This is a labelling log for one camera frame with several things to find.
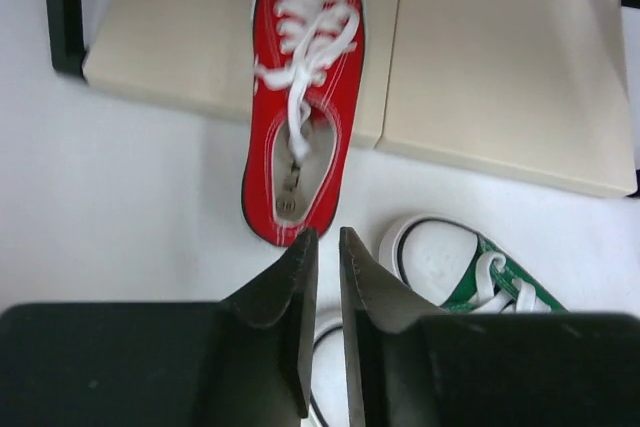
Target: white shoelace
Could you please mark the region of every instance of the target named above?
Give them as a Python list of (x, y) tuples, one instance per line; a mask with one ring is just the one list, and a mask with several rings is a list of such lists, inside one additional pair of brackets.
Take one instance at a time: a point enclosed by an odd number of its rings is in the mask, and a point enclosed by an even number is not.
[(289, 87), (289, 148), (299, 165), (311, 152), (302, 132), (311, 115), (305, 92), (311, 84), (323, 85), (325, 70), (353, 48), (360, 15), (347, 0), (278, 0), (275, 13), (279, 17), (287, 15), (277, 28), (282, 36), (280, 52), (293, 52), (292, 58), (278, 69), (256, 65), (255, 73), (271, 90)]
[(517, 290), (515, 302), (513, 296), (500, 290), (495, 293), (495, 281), (491, 277), (491, 266), (502, 272), (507, 264), (506, 257), (499, 252), (485, 252), (476, 262), (476, 288), (477, 293), (470, 302), (478, 305), (473, 313), (543, 313), (550, 312), (551, 307), (540, 300), (533, 285), (522, 279), (514, 279), (513, 286)]

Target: sneaker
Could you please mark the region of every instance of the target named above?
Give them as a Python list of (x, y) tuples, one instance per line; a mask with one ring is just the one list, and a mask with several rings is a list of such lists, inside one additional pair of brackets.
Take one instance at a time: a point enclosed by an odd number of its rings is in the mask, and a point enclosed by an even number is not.
[(362, 0), (256, 0), (245, 219), (288, 246), (335, 215), (364, 60)]
[(449, 312), (565, 310), (493, 241), (445, 217), (424, 214), (399, 220), (384, 235), (378, 260)]

